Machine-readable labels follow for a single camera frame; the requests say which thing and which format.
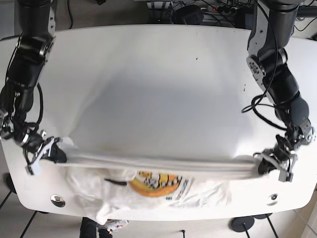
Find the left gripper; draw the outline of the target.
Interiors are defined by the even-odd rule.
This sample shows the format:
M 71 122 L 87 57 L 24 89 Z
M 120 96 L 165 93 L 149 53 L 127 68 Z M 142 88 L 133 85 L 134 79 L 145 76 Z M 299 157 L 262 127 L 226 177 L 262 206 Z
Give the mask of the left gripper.
M 286 160 L 281 160 L 272 149 L 265 149 L 262 152 L 255 152 L 253 158 L 260 161 L 258 167 L 259 175 L 269 174 L 273 170 L 288 171 L 293 173 L 293 168 L 297 162 L 297 154 L 286 153 Z

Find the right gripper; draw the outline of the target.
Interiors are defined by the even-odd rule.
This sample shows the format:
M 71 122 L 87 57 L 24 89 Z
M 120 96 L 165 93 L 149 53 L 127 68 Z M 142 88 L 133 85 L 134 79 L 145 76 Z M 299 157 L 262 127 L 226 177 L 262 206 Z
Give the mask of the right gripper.
M 66 163 L 66 154 L 58 147 L 58 143 L 62 142 L 61 137 L 49 137 L 40 146 L 37 152 L 33 153 L 32 160 L 28 158 L 29 151 L 24 148 L 24 158 L 27 165 L 40 164 L 40 160 L 48 160 L 54 163 Z

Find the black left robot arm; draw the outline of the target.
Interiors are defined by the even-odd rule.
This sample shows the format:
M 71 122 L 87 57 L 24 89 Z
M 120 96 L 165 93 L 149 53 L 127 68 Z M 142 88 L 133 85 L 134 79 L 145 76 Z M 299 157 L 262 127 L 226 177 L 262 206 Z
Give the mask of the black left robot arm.
M 283 130 L 273 148 L 254 154 L 261 163 L 258 173 L 279 170 L 279 181 L 291 182 L 296 151 L 310 145 L 315 130 L 309 120 L 309 106 L 288 68 L 285 49 L 294 30 L 299 0 L 256 0 L 254 21 L 248 39 L 247 65 L 263 93 L 255 96 L 242 112 L 252 110 L 267 124 Z

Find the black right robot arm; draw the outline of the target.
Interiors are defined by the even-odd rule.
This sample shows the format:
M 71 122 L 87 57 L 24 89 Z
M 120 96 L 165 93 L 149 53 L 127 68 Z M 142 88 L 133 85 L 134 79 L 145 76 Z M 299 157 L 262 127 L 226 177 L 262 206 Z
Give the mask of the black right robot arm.
M 11 55 L 0 92 L 0 137 L 22 148 L 30 175 L 40 174 L 40 160 L 65 163 L 59 137 L 39 131 L 44 98 L 39 78 L 55 42 L 55 0 L 19 0 L 21 34 Z

